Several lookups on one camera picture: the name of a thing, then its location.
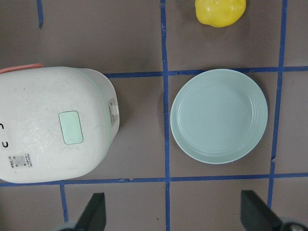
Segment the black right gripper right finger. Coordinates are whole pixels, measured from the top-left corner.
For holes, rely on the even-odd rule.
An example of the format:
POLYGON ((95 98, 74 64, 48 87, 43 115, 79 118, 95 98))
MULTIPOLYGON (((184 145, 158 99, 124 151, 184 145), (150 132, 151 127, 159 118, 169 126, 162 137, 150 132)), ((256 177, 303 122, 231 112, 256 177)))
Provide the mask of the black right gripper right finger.
POLYGON ((279 231, 282 221, 253 190, 241 191, 241 223, 246 231, 279 231))

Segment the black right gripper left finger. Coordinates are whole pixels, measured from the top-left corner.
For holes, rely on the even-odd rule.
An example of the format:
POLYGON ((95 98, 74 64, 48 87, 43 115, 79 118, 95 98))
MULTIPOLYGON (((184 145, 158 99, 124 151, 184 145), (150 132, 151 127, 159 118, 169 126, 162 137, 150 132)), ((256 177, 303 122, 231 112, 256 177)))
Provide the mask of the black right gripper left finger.
POLYGON ((106 227, 104 193, 94 193, 75 225, 76 231, 103 231, 106 227))

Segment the green plate near right arm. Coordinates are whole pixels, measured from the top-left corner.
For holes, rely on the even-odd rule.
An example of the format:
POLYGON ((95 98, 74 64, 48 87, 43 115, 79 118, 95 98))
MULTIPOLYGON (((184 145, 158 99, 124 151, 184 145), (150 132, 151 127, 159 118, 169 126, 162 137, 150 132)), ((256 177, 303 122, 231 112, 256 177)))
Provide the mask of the green plate near right arm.
POLYGON ((179 90, 170 127, 187 156, 217 165, 251 152, 265 133, 268 117, 266 97, 254 80, 235 70, 214 69, 179 90))

